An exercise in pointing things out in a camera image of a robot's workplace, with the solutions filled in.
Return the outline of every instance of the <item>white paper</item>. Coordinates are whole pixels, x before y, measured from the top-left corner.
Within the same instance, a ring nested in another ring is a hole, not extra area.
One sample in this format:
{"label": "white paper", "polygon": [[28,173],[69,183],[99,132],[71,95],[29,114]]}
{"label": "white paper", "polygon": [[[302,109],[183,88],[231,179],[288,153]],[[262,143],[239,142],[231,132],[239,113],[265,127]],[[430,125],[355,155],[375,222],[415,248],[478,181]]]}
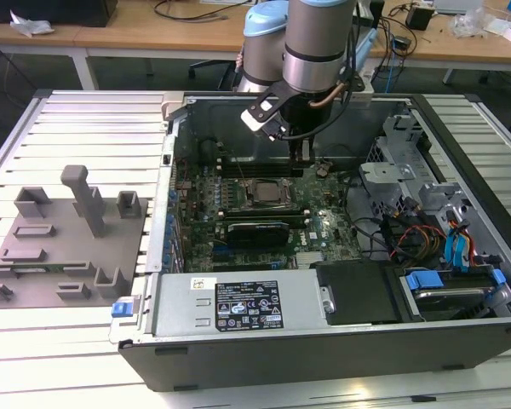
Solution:
{"label": "white paper", "polygon": [[55,31],[51,28],[51,24],[48,21],[26,20],[22,17],[19,17],[18,15],[15,15],[11,10],[9,13],[11,14],[11,22],[9,25],[24,36],[32,37],[33,34],[49,34],[50,32]]}
{"label": "white paper", "polygon": [[503,33],[509,28],[511,28],[511,21],[494,19],[485,26],[485,31],[492,32],[498,36],[502,36]]}

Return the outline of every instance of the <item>computer case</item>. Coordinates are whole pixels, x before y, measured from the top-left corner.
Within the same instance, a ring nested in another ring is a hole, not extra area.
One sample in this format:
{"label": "computer case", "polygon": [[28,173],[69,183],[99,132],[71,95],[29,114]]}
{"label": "computer case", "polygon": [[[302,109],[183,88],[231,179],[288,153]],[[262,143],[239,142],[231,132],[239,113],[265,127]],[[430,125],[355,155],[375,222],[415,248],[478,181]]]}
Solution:
{"label": "computer case", "polygon": [[12,10],[24,19],[104,27],[117,5],[118,0],[0,0],[0,23],[11,21]]}

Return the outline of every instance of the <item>white label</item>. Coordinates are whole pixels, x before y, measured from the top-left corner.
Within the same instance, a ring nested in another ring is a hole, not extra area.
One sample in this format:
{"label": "white label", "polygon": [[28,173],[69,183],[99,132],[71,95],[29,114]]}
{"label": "white label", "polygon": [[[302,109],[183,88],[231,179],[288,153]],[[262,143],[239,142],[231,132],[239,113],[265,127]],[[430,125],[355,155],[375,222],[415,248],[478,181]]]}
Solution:
{"label": "white label", "polygon": [[203,277],[191,279],[190,290],[214,290],[216,277]]}

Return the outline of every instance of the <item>copper pipe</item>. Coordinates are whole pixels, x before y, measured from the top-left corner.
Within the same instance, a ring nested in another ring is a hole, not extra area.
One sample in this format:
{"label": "copper pipe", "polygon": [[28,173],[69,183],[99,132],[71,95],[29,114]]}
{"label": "copper pipe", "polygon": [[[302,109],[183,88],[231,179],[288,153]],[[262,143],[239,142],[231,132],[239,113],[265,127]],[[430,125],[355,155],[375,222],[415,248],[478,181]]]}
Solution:
{"label": "copper pipe", "polygon": [[347,87],[345,83],[339,83],[329,95],[327,95],[322,101],[310,101],[308,105],[313,109],[320,109],[325,107],[327,104],[332,102],[336,96],[338,96]]}

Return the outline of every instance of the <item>sticker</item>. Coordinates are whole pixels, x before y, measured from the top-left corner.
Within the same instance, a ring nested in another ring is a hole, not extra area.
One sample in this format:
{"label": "sticker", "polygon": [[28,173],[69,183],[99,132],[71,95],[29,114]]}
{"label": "sticker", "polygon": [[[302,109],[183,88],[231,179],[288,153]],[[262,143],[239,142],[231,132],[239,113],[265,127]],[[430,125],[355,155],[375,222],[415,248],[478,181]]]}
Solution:
{"label": "sticker", "polygon": [[278,281],[216,283],[213,280],[218,331],[284,328]]}
{"label": "sticker", "polygon": [[191,279],[190,290],[214,290],[215,283],[217,282],[216,277],[203,277]]}

